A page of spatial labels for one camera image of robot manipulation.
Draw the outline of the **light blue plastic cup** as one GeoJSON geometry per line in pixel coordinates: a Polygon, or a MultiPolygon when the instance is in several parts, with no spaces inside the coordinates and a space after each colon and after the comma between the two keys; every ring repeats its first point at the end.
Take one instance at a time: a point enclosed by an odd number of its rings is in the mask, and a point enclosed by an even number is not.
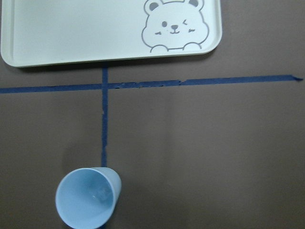
{"type": "Polygon", "coordinates": [[[122,188],[116,171],[108,167],[79,168],[59,183],[55,205],[60,218],[73,229],[98,229],[112,216],[122,188]],[[100,202],[92,197],[96,186],[108,186],[112,197],[100,202]]]}

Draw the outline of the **clear ice cube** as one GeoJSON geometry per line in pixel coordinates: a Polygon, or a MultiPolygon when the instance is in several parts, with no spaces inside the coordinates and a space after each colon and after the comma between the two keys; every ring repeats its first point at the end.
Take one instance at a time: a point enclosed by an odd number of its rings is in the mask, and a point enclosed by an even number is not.
{"type": "Polygon", "coordinates": [[[112,191],[108,186],[96,186],[92,190],[92,197],[103,202],[112,197],[112,191]]]}

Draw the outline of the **white bear serving tray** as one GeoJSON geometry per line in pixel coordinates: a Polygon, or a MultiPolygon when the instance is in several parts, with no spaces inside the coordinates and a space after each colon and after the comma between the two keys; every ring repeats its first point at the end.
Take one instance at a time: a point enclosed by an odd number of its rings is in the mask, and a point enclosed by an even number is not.
{"type": "Polygon", "coordinates": [[[4,0],[0,53],[31,67],[205,54],[222,38],[218,0],[4,0]]]}

